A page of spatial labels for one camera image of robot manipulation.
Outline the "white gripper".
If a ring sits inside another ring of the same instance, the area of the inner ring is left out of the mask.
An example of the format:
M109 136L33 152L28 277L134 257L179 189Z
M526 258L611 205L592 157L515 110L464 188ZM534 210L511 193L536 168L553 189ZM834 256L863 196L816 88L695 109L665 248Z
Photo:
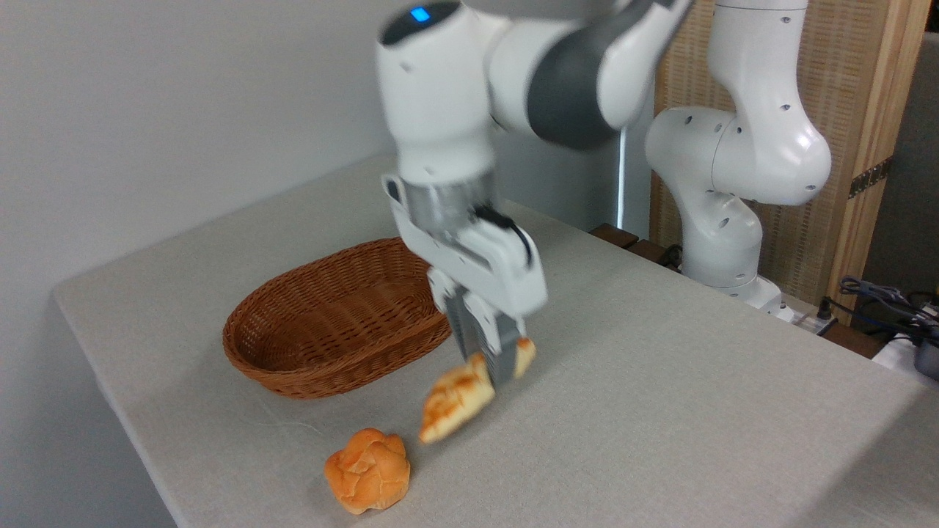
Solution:
M486 220L433 235L410 218L403 180L395 175L381 179L403 242L433 266L427 279L434 303L448 318L463 360L483 352L493 387L511 382L521 338L518 320L547 301L542 263L531 237Z

